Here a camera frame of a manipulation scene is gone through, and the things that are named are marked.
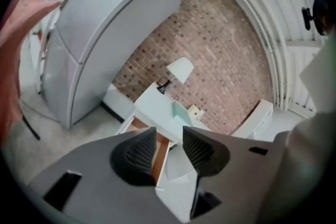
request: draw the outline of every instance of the brick wall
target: brick wall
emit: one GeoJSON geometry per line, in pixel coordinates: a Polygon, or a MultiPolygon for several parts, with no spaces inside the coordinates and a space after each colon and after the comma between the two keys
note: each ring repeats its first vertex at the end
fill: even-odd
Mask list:
{"type": "Polygon", "coordinates": [[[138,47],[113,83],[135,101],[152,82],[171,78],[165,67],[182,56],[195,68],[169,95],[186,108],[205,110],[202,121],[214,132],[230,134],[260,99],[272,101],[265,53],[234,0],[182,0],[179,12],[138,47]]]}

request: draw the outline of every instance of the black lamp base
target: black lamp base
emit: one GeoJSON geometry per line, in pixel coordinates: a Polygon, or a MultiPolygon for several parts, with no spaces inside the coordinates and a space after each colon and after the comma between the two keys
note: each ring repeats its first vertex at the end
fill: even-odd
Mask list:
{"type": "Polygon", "coordinates": [[[157,90],[158,90],[160,93],[164,94],[164,93],[166,92],[166,90],[169,89],[171,83],[172,83],[172,82],[171,82],[170,80],[168,80],[164,85],[157,87],[157,90]]]}

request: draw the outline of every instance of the pink fabric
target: pink fabric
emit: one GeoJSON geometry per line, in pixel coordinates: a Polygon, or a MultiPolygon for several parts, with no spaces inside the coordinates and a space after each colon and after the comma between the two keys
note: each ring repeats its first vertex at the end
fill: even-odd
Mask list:
{"type": "Polygon", "coordinates": [[[0,143],[10,126],[22,118],[18,81],[20,49],[29,31],[60,1],[12,0],[0,30],[0,143]]]}

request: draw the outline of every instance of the teal object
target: teal object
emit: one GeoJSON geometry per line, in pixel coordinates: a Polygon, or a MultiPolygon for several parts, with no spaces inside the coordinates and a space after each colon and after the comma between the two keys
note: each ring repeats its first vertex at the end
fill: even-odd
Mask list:
{"type": "Polygon", "coordinates": [[[191,122],[191,119],[188,115],[187,109],[184,106],[182,106],[179,102],[174,101],[172,103],[172,107],[173,107],[173,118],[176,121],[186,126],[193,126],[193,123],[191,122]]]}

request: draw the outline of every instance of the table lamp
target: table lamp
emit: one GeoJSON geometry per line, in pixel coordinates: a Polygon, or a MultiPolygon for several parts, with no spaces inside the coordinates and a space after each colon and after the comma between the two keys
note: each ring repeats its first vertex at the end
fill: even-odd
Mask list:
{"type": "MultiPolygon", "coordinates": [[[[191,71],[194,69],[194,65],[185,57],[182,57],[175,62],[167,66],[167,69],[175,78],[177,78],[182,84],[185,83],[189,77],[191,71]]],[[[162,94],[169,89],[172,81],[168,80],[164,85],[158,87],[158,91],[162,94]]]]}

